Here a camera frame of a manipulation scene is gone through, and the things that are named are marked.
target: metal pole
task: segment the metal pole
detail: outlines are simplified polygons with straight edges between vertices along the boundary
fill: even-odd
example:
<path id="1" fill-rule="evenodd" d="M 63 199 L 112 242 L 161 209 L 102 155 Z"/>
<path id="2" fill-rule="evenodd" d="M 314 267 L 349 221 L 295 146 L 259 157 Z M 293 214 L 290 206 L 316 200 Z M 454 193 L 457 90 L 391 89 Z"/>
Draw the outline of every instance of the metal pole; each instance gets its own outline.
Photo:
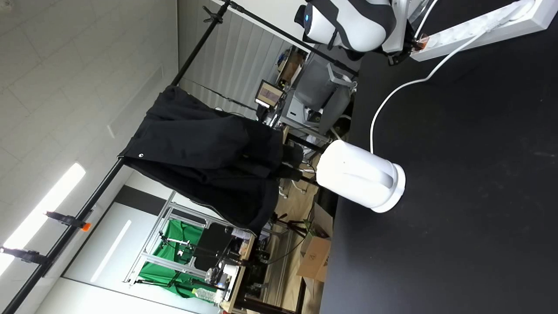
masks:
<path id="1" fill-rule="evenodd" d="M 198 45 L 194 47 L 192 54 L 189 55 L 189 59 L 185 61 L 185 64 L 180 68 L 180 71 L 177 73 L 175 80 L 171 82 L 171 85 L 178 85 L 180 80 L 185 76 L 187 69 L 191 68 L 191 64 L 194 62 L 196 55 L 199 54 L 199 50 L 205 47 L 205 43 L 208 42 L 210 35 L 213 33 L 215 26 L 222 21 L 222 17 L 225 15 L 229 5 L 232 3 L 232 0 L 225 0 L 225 3 L 222 5 L 222 8 L 217 12 L 217 15 L 213 17 L 210 28 L 206 29 L 206 33 L 203 35 L 203 38 L 198 42 Z"/>
<path id="2" fill-rule="evenodd" d="M 203 45 L 208 42 L 212 31 L 215 29 L 215 26 L 220 22 L 220 19 L 225 15 L 227 8 L 231 5 L 231 0 L 227 0 L 222 8 L 218 10 L 217 17 L 212 21 L 210 28 L 206 29 L 206 33 L 203 35 L 203 38 L 198 42 L 196 49 L 192 50 L 192 54 L 189 55 L 189 59 L 185 61 L 185 64 L 180 68 L 180 71 L 177 73 L 177 76 L 173 78 L 171 85 L 178 85 L 180 80 L 184 78 L 184 75 L 187 73 L 187 69 L 192 66 L 196 55 L 199 54 L 199 50 L 203 49 Z M 100 197 L 103 195 L 103 192 L 107 190 L 107 186 L 112 183 L 112 179 L 119 174 L 119 171 L 124 165 L 124 157 L 119 157 L 119 160 L 112 165 L 112 169 L 107 172 L 107 176 L 103 178 L 103 181 L 96 186 L 96 190 L 93 192 L 93 195 L 88 199 L 88 202 L 82 206 L 81 212 L 77 214 L 79 221 L 88 219 L 88 216 L 93 212 L 93 206 L 100 200 Z M 48 254 L 48 261 L 42 263 L 41 267 L 37 267 L 32 274 L 32 277 L 21 286 L 21 289 L 16 293 L 16 296 L 11 300 L 11 303 L 2 310 L 4 314 L 14 314 L 21 303 L 25 301 L 25 298 L 32 293 L 32 289 L 35 287 L 35 284 L 41 281 L 41 277 L 48 275 L 48 272 L 53 268 L 55 261 L 60 258 L 60 254 L 67 249 L 67 246 L 70 244 L 70 240 L 74 239 L 74 235 L 79 232 L 79 226 L 69 226 L 65 230 L 65 233 L 56 240 L 56 244 L 53 246 L 53 249 Z"/>
<path id="3" fill-rule="evenodd" d="M 88 202 L 82 206 L 81 212 L 77 214 L 79 221 L 88 219 L 88 216 L 93 211 L 93 206 L 100 200 L 100 197 L 103 195 L 103 192 L 107 190 L 107 186 L 112 183 L 112 179 L 119 174 L 121 167 L 124 165 L 124 158 L 121 157 L 112 169 L 107 172 L 107 176 L 103 178 L 103 181 L 98 185 L 98 188 L 95 190 L 95 193 L 88 199 Z M 48 261 L 39 265 L 35 268 L 35 272 L 32 274 L 32 277 L 21 286 L 21 289 L 16 293 L 16 296 L 11 300 L 11 303 L 4 308 L 4 314 L 14 314 L 20 305 L 25 301 L 25 298 L 32 293 L 32 289 L 35 287 L 35 284 L 41 281 L 41 277 L 44 277 L 53 263 L 60 258 L 60 254 L 65 251 L 65 247 L 70 244 L 70 240 L 74 239 L 74 235 L 77 233 L 79 226 L 69 226 L 65 230 L 65 233 L 56 240 L 56 244 L 53 246 L 53 249 L 49 251 L 49 254 L 46 256 Z"/>
<path id="4" fill-rule="evenodd" d="M 267 28 L 271 28 L 271 29 L 278 31 L 278 33 L 281 33 L 283 36 L 286 36 L 286 38 L 290 38 L 290 40 L 297 42 L 299 45 L 302 45 L 302 47 L 306 47 L 306 49 L 313 50 L 314 54 L 318 54 L 318 55 L 321 55 L 321 57 L 325 57 L 325 59 L 328 59 L 330 62 L 334 62 L 335 66 L 339 66 L 339 68 L 342 68 L 342 69 L 346 69 L 346 71 L 353 73 L 355 76 L 358 76 L 358 75 L 360 75 L 360 71 L 356 71 L 356 69 L 349 68 L 346 62 L 342 62 L 342 61 L 339 61 L 339 59 L 334 59 L 332 55 L 328 55 L 328 54 L 325 54 L 325 52 L 321 52 L 321 50 L 314 49 L 313 45 L 309 45 L 309 43 L 302 42 L 300 38 L 297 38 L 297 36 L 293 36 L 293 35 L 286 33 L 285 29 L 281 29 L 281 28 L 274 26 L 273 22 L 269 22 L 269 21 L 262 19 L 260 15 L 257 15 L 257 14 L 253 14 L 253 12 L 250 12 L 250 10 L 246 10 L 243 5 L 239 5 L 239 3 L 236 3 L 236 1 L 232 1 L 232 3 L 231 3 L 231 7 L 232 7 L 232 8 L 236 8 L 239 14 L 246 14 L 246 15 L 250 15 L 252 19 L 259 21 L 260 24 L 264 24 L 264 26 L 267 26 Z"/>

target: wall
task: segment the wall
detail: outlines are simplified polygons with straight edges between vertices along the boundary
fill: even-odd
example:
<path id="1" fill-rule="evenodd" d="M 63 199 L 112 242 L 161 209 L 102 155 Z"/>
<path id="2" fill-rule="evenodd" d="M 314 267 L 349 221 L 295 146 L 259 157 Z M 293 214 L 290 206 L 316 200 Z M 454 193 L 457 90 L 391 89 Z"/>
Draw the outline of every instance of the wall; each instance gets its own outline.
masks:
<path id="1" fill-rule="evenodd" d="M 114 314 L 114 312 L 157 312 L 157 314 L 185 314 L 173 307 L 133 298 L 93 286 L 84 286 L 69 279 L 60 279 L 37 314 Z"/>
<path id="2" fill-rule="evenodd" d="M 304 28 L 295 22 L 295 14 L 300 5 L 306 5 L 306 0 L 281 0 L 281 1 L 276 1 L 276 0 L 236 0 L 236 3 L 243 5 L 246 10 L 257 14 L 259 17 L 269 21 L 271 24 L 281 28 L 283 31 L 286 31 L 297 38 L 302 38 Z"/>
<path id="3" fill-rule="evenodd" d="M 70 214 L 116 162 L 156 94 L 177 73 L 175 5 L 18 0 L 13 12 L 0 12 L 0 242 L 74 162 L 88 174 L 60 207 Z M 130 172 L 117 176 L 95 218 Z M 62 232 L 48 223 L 28 247 L 46 253 Z M 21 312 L 35 312 L 76 244 Z M 32 265 L 13 263 L 0 277 L 0 308 L 32 270 Z"/>
<path id="4" fill-rule="evenodd" d="M 180 59 L 185 61 L 198 40 L 208 29 L 210 15 L 203 7 L 218 10 L 212 0 L 180 1 Z M 234 104 L 201 85 L 212 87 L 224 96 L 257 108 L 255 96 L 262 80 L 271 80 L 278 59 L 290 43 L 255 26 L 253 22 L 227 12 L 224 24 L 218 24 L 208 43 L 203 47 L 192 68 L 187 71 L 184 87 L 213 108 L 255 118 L 253 110 Z"/>

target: black cloth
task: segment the black cloth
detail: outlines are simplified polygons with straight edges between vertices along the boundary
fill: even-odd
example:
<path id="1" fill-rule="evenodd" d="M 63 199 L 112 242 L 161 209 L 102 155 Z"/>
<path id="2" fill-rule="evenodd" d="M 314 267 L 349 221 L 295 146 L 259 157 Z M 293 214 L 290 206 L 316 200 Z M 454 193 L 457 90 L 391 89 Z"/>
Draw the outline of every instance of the black cloth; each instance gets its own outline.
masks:
<path id="1" fill-rule="evenodd" d="M 239 226 L 259 232 L 278 202 L 281 132 L 213 110 L 180 87 L 159 94 L 123 155 Z"/>
<path id="2" fill-rule="evenodd" d="M 267 118 L 267 113 L 269 113 L 269 108 L 266 108 L 262 104 L 257 108 L 257 117 L 260 122 L 264 122 Z"/>

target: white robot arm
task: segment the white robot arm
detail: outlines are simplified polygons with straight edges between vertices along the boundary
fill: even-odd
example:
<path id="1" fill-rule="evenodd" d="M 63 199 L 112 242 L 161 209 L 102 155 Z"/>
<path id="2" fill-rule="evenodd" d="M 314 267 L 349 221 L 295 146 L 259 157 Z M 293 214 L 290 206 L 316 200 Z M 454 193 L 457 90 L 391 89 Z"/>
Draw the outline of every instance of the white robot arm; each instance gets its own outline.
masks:
<path id="1" fill-rule="evenodd" d="M 402 52 L 409 0 L 311 0 L 295 21 L 306 28 L 306 40 L 356 52 L 384 43 L 384 52 Z"/>

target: black tabletop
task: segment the black tabletop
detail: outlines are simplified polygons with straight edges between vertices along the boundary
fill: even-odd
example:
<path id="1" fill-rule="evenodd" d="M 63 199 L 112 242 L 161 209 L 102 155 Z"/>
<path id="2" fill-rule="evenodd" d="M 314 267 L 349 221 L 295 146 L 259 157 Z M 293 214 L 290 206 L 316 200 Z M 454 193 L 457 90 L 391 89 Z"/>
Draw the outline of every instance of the black tabletop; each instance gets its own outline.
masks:
<path id="1" fill-rule="evenodd" d="M 456 12 L 440 5 L 435 15 Z M 456 5 L 475 15 L 501 3 Z M 367 55 L 351 141 L 368 148 L 375 108 L 436 62 Z M 407 192 L 388 214 L 341 202 L 321 312 L 558 312 L 557 21 L 457 55 L 396 94 L 375 134 Z"/>

